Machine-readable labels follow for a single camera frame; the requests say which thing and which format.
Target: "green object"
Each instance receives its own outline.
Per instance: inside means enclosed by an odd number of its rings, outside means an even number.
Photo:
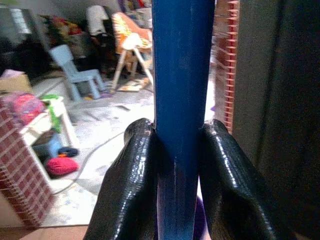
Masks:
[[[58,99],[59,96],[55,94],[48,94],[44,95],[41,97],[41,100],[50,100],[50,99]],[[58,132],[61,133],[61,128],[60,128],[60,120],[59,118],[55,115],[55,111],[53,106],[50,105],[49,102],[44,102],[45,106],[49,109],[50,116],[51,116],[51,122],[53,125],[53,128]]]
[[[58,99],[59,96],[55,94],[48,94],[41,97],[41,100],[47,100],[47,99]]]
[[[53,128],[58,132],[61,133],[61,128],[60,128],[60,120],[59,118],[57,118],[57,116],[55,115],[55,111],[54,108],[52,106],[47,106],[47,108],[49,109],[50,112],[50,116],[51,116],[51,122],[53,125]]]

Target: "brick wall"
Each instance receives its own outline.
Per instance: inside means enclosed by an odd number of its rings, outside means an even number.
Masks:
[[[39,226],[54,196],[0,99],[0,192],[26,226]]]

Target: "cardboard box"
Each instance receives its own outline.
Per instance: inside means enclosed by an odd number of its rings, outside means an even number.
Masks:
[[[0,78],[0,96],[5,96],[15,91],[33,94],[29,78],[25,73],[13,77]]]

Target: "dark wall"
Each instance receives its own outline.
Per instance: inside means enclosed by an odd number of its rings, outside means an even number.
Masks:
[[[245,19],[260,1],[243,2]],[[243,58],[237,65],[233,133],[266,177],[291,226],[320,239],[320,1],[271,2],[276,23],[252,19],[256,27],[241,28],[240,22],[238,58]],[[266,18],[268,11],[255,9],[257,18]],[[275,31],[265,32],[271,26]],[[272,36],[269,44],[255,45],[257,28]],[[250,38],[253,43],[242,41]],[[261,61],[246,64],[252,58]],[[250,84],[252,79],[258,82]],[[253,94],[250,101],[243,89]]]

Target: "blue metal pipe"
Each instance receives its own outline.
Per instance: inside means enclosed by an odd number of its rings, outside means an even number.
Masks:
[[[159,240],[192,240],[213,0],[153,0],[155,129],[167,153],[158,175]]]

